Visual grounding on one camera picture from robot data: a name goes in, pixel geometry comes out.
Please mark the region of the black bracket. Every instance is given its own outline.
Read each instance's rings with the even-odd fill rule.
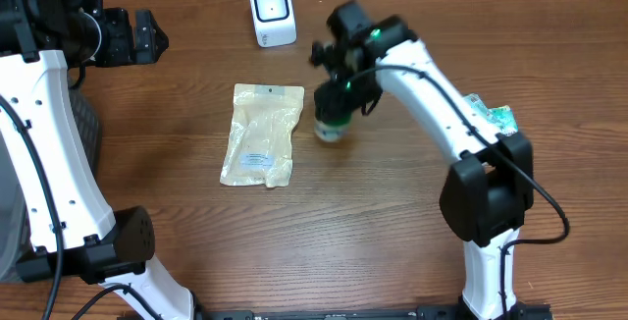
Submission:
[[[64,251],[63,276],[80,276],[89,285],[108,277],[145,270],[144,262],[155,253],[155,235],[148,212],[134,207],[115,212],[116,225],[103,240],[85,237],[81,247]],[[57,264],[56,252],[28,252],[16,264],[24,282],[51,279]]]
[[[346,81],[374,67],[376,59],[385,56],[390,48],[405,40],[416,40],[417,36],[398,16],[375,24],[355,0],[336,7],[327,26],[335,43],[314,42],[310,56],[312,65],[323,65],[330,75],[330,80],[314,92],[316,120],[332,124],[360,108],[362,115],[369,115],[383,93],[375,75],[366,75],[350,86]]]
[[[416,310],[417,320],[477,320],[477,317],[460,300],[457,305],[424,305]],[[549,305],[516,303],[507,316],[495,320],[552,320]]]
[[[87,65],[96,67],[118,67],[127,65],[154,64],[161,54],[168,49],[166,33],[159,28],[153,15],[148,10],[135,12],[137,21],[135,42],[129,21],[129,12],[122,8],[106,9],[100,21],[103,30],[101,49],[95,62]]]
[[[206,312],[202,320],[417,320],[414,310],[344,310],[252,313],[250,311]]]
[[[532,143],[522,132],[498,136],[503,155],[532,177]],[[464,241],[487,246],[508,229],[523,226],[525,211],[532,207],[532,187],[484,149],[466,153],[449,167],[440,206],[451,230]],[[495,167],[486,173],[484,163]]]

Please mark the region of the plastic bag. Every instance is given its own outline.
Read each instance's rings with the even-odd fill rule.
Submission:
[[[292,175],[292,130],[303,109],[300,86],[236,84],[234,116],[220,182],[286,187]]]

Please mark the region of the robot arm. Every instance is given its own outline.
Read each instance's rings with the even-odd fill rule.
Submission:
[[[328,26],[336,43],[325,47],[314,43],[312,49],[311,61],[324,65],[332,77],[315,93],[317,120],[332,127],[360,107],[363,114],[368,114],[366,105],[377,103],[383,91],[406,106],[449,165],[440,205],[445,220],[464,241],[467,281],[462,300],[466,310],[477,319],[499,318],[503,313],[499,286],[501,248],[517,239],[524,212],[532,206],[532,191],[470,133],[426,77],[440,86],[485,141],[529,175],[530,142],[522,133],[500,135],[497,128],[477,115],[436,67],[425,44],[400,18],[390,17],[375,25],[352,1],[334,10]],[[425,76],[403,67],[416,69]],[[485,164],[495,169],[486,173]],[[504,280],[506,305],[512,312],[516,303],[512,291],[512,249],[506,256]]]
[[[60,250],[29,151],[12,118],[2,113],[8,110],[26,127],[50,185],[62,230],[62,275],[103,287],[129,286],[162,319],[191,319],[193,296],[154,256],[147,212],[141,207],[114,212],[94,179],[100,127],[88,103],[69,89],[68,68],[151,64],[168,47],[150,11],[136,13],[133,48],[127,11],[102,5],[102,0],[0,0],[0,95],[6,99],[0,137],[25,197],[32,246],[16,268],[25,282],[53,278]],[[130,293],[116,293],[152,318]]]

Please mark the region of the wooden table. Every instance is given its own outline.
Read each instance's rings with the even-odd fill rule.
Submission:
[[[385,96],[341,144],[312,132],[307,63],[346,0],[293,0],[295,44],[260,49],[248,0],[107,0],[149,8],[170,37],[154,66],[89,69],[104,124],[98,182],[114,209],[146,206],[157,254],[211,310],[411,308],[456,302],[462,243],[438,206],[444,161]],[[538,180],[563,205],[571,237],[518,246],[515,289],[556,319],[628,317],[628,0],[359,0],[373,19],[401,14],[463,93],[509,104],[535,148]],[[237,82],[303,85],[289,187],[223,187]],[[522,235],[560,232],[538,196]],[[7,318],[36,319],[49,283],[0,286]],[[55,318],[99,291],[63,282]],[[87,319],[129,308],[102,299]]]

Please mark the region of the black cable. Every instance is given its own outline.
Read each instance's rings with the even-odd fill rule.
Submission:
[[[28,150],[28,154],[30,154],[32,165],[37,172],[39,182],[41,183],[41,189],[43,190],[43,195],[46,199],[48,213],[50,213],[50,220],[52,221],[53,233],[55,234],[55,240],[57,242],[57,265],[55,267],[55,276],[53,278],[52,288],[50,289],[50,295],[48,296],[48,301],[46,303],[46,310],[43,313],[43,319],[47,320],[52,314],[52,307],[55,305],[57,293],[59,292],[59,285],[61,284],[64,251],[62,227],[61,223],[59,223],[59,214],[57,214],[57,209],[55,208],[55,202],[52,198],[52,191],[50,189],[50,184],[48,183],[48,178],[46,178],[46,172],[41,164],[41,159],[39,158],[37,149],[28,134],[28,128],[24,125],[24,123],[22,123],[22,119],[20,119],[18,113],[16,113],[11,104],[9,104],[9,102],[7,102],[2,95],[0,95],[0,107],[7,112],[7,115],[11,118],[11,121],[13,121],[13,124],[22,136],[22,140],[24,141],[26,150]]]
[[[150,307],[150,305],[148,305],[146,300],[141,295],[139,295],[139,293],[136,290],[131,288],[131,286],[127,286],[127,285],[111,286],[109,288],[106,288],[100,291],[100,293],[95,295],[90,301],[87,302],[86,305],[84,305],[78,311],[78,313],[72,318],[72,320],[79,320],[80,317],[83,316],[87,312],[87,310],[89,310],[89,308],[93,306],[93,304],[95,304],[98,300],[100,300],[101,297],[113,291],[119,291],[119,290],[123,290],[124,293],[130,293],[135,298],[135,300],[137,300],[137,302],[139,302],[139,304],[141,304],[141,306],[143,306],[144,309],[146,309],[146,311],[148,312],[148,314],[150,314],[150,316],[152,316],[153,318],[157,320],[161,320],[161,316],[157,314],[157,312],[152,307]]]
[[[85,74],[86,74],[85,64],[80,64],[78,66],[78,80],[74,84],[72,84],[72,86],[70,87],[70,90],[76,90],[82,87],[82,84],[85,82]]]
[[[533,189],[535,189],[545,200],[549,202],[551,207],[553,207],[553,209],[556,211],[556,213],[562,220],[562,225],[564,229],[563,229],[562,235],[558,237],[550,238],[550,239],[542,239],[542,240],[539,240],[539,239],[513,240],[511,242],[508,242],[501,249],[500,285],[499,286],[501,290],[500,296],[501,296],[501,308],[503,311],[503,319],[507,319],[509,316],[507,315],[508,311],[507,311],[506,293],[505,293],[505,268],[506,268],[505,259],[506,259],[506,255],[508,254],[508,249],[517,244],[553,244],[553,243],[557,243],[557,242],[561,242],[565,240],[567,236],[569,236],[569,230],[570,230],[569,220],[567,219],[565,212],[562,210],[558,202],[556,202],[556,200],[543,187],[541,187],[539,183],[537,183],[534,179],[528,176],[516,164],[514,164],[510,159],[504,156],[499,150],[497,150],[492,144],[486,141],[478,133],[477,129],[473,125],[471,125],[471,123],[467,120],[464,114],[462,114],[460,109],[455,105],[451,97],[449,97],[449,95],[445,92],[445,90],[441,87],[441,85],[438,82],[436,82],[434,79],[432,79],[430,75],[428,75],[426,72],[423,72],[423,71],[420,71],[420,70],[417,70],[408,66],[402,66],[402,65],[382,65],[382,66],[370,68],[362,72],[359,72],[353,75],[346,82],[352,82],[352,81],[358,80],[368,74],[375,73],[381,70],[406,71],[406,72],[417,75],[420,79],[425,79],[431,85],[433,85],[434,88],[441,94],[443,99],[447,102],[447,104],[449,104],[449,106],[455,112],[458,118],[460,118],[460,120],[462,121],[462,124],[469,130],[469,132],[473,134],[482,144],[484,144],[494,154],[494,156],[497,157],[504,165],[506,165],[510,170],[512,170],[513,172],[518,174],[520,177],[522,177],[526,182],[528,182],[528,184],[530,184],[530,186]]]

